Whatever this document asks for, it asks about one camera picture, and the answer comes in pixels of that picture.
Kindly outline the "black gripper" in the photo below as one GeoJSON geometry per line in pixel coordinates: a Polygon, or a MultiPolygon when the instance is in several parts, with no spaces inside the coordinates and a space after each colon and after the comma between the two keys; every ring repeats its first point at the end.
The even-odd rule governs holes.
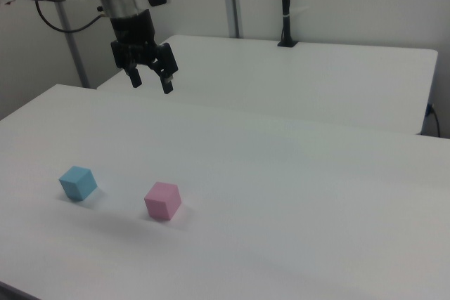
{"type": "Polygon", "coordinates": [[[155,43],[155,28],[149,10],[128,18],[110,19],[115,40],[111,43],[116,66],[130,78],[131,85],[142,85],[137,65],[147,65],[162,85],[164,94],[173,91],[173,74],[179,70],[171,46],[155,43]]]}

